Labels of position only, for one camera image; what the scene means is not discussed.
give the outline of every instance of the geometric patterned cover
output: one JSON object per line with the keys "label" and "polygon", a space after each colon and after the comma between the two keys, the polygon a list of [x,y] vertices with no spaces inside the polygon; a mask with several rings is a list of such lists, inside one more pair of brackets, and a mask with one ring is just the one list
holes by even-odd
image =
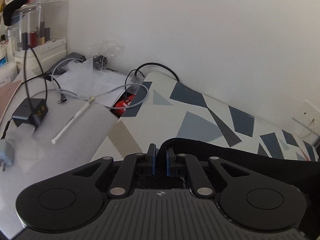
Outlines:
{"label": "geometric patterned cover", "polygon": [[[274,125],[196,92],[158,72],[145,78],[146,101],[127,109],[112,127],[92,161],[115,160],[147,152],[174,137],[204,141],[221,147],[277,159],[318,161],[316,149]],[[132,103],[144,98],[139,89]]]}

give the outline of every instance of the beige stripe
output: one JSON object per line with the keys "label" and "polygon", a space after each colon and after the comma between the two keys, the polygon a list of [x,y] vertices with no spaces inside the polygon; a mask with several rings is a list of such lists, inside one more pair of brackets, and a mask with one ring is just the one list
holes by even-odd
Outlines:
{"label": "beige stripe", "polygon": [[110,141],[122,157],[130,153],[142,152],[137,142],[122,121],[117,122],[108,134]]}

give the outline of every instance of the white pen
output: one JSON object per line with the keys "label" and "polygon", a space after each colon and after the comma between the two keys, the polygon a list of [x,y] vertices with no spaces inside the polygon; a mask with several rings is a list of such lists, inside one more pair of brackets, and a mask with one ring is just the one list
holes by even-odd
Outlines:
{"label": "white pen", "polygon": [[51,140],[53,144],[61,137],[61,135],[74,123],[74,121],[80,117],[88,108],[89,106],[96,100],[95,97],[90,97],[86,104],[78,111],[76,114],[71,117],[71,119],[66,123],[66,125],[56,134],[56,136]]}

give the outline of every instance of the silver screw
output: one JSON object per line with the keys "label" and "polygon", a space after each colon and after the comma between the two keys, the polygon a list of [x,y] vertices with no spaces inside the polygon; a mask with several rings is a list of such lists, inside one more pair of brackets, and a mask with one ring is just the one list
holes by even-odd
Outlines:
{"label": "silver screw", "polygon": [[198,188],[197,192],[200,195],[207,196],[207,195],[212,194],[213,191],[212,191],[212,189],[210,189],[208,187],[201,187],[201,188]]}
{"label": "silver screw", "polygon": [[116,195],[116,196],[120,196],[123,195],[125,193],[125,189],[122,187],[114,187],[110,190],[110,193],[112,195]]}

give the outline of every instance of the power adapter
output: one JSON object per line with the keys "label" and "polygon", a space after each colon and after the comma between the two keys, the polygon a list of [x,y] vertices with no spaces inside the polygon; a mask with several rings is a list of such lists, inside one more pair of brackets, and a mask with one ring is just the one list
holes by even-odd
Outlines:
{"label": "power adapter", "polygon": [[6,166],[13,164],[14,148],[5,140],[0,140],[0,166],[3,165],[2,171],[5,171]]}
{"label": "power adapter", "polygon": [[37,129],[47,114],[48,107],[43,98],[31,98],[30,100],[35,114],[32,113],[28,98],[25,98],[14,111],[12,119],[16,126],[20,126],[23,123],[28,123]]}

